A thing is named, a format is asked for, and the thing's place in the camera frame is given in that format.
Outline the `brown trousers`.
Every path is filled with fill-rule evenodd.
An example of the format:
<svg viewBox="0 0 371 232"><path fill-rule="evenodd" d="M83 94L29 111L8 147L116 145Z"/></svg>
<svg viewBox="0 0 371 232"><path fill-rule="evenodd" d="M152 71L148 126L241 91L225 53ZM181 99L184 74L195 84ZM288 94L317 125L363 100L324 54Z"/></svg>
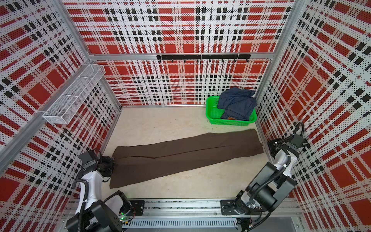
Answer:
<svg viewBox="0 0 371 232"><path fill-rule="evenodd" d="M150 145L117 147L110 188L263 153L255 130L206 133Z"/></svg>

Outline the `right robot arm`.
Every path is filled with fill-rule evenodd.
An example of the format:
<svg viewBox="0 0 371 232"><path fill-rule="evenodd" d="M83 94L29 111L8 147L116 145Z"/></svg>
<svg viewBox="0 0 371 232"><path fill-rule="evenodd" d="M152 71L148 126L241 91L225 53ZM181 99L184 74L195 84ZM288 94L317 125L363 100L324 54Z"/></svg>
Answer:
<svg viewBox="0 0 371 232"><path fill-rule="evenodd" d="M300 149L310 147L304 132L304 123L299 122L290 136L269 142L273 163L267 163L230 204L237 214L270 213L290 194L297 185L291 170L300 157Z"/></svg>

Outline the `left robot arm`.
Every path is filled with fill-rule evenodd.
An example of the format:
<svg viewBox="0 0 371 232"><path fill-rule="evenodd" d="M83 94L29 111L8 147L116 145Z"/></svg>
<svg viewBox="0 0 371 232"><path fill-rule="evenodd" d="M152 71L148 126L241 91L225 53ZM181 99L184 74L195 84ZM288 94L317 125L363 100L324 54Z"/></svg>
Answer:
<svg viewBox="0 0 371 232"><path fill-rule="evenodd" d="M102 199L102 184L111 179L115 159L103 156L100 152L89 150L79 155L82 169L75 187L80 184L81 192L75 215L67 220L69 232L123 232L123 226L136 216L136 210L125 194L117 191Z"/></svg>

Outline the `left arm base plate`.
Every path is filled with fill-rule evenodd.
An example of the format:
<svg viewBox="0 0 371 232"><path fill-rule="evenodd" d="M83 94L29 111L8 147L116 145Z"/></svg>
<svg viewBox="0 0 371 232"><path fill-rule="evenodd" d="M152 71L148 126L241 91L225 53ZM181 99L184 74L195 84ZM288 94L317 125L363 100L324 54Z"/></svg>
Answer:
<svg viewBox="0 0 371 232"><path fill-rule="evenodd" d="M143 200L129 200L131 206L128 216L142 216L145 209L145 201Z"/></svg>

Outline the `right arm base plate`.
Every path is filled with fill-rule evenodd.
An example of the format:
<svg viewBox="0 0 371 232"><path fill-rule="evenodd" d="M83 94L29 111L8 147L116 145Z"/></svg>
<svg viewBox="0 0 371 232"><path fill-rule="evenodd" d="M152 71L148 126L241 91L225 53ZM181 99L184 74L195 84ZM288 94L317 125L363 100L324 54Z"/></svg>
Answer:
<svg viewBox="0 0 371 232"><path fill-rule="evenodd" d="M221 214L224 216L232 215L249 215L251 214L251 209L242 202L238 200L221 200L220 201Z"/></svg>

